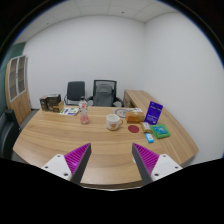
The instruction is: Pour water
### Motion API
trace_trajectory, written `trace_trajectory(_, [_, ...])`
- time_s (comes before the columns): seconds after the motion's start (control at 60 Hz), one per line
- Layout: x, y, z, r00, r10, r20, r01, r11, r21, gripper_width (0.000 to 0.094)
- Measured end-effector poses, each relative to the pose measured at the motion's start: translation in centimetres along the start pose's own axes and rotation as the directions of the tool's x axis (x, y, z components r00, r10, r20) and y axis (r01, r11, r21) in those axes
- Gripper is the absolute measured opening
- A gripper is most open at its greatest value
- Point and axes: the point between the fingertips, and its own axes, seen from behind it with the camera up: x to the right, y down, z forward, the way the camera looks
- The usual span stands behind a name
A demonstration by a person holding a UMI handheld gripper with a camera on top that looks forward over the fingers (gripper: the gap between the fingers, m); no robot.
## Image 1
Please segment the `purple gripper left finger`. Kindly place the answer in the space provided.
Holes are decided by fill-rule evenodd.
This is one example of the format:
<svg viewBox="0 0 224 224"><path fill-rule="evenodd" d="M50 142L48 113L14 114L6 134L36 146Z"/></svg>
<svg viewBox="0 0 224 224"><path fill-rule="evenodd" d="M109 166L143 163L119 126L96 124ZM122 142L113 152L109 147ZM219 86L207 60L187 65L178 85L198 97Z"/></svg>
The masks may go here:
<svg viewBox="0 0 224 224"><path fill-rule="evenodd" d="M42 169L65 180L79 184L91 155L91 144L87 143L66 155L56 154Z"/></svg>

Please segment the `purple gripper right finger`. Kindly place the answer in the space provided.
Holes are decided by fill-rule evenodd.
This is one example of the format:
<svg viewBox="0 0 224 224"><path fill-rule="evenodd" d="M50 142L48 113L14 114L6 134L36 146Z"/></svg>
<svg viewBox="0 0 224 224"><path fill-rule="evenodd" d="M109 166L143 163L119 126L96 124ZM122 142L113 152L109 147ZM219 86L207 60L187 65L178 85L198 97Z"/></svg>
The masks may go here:
<svg viewBox="0 0 224 224"><path fill-rule="evenodd" d="M132 144L132 154L144 184L152 183L182 169L167 154L158 155L137 143Z"/></svg>

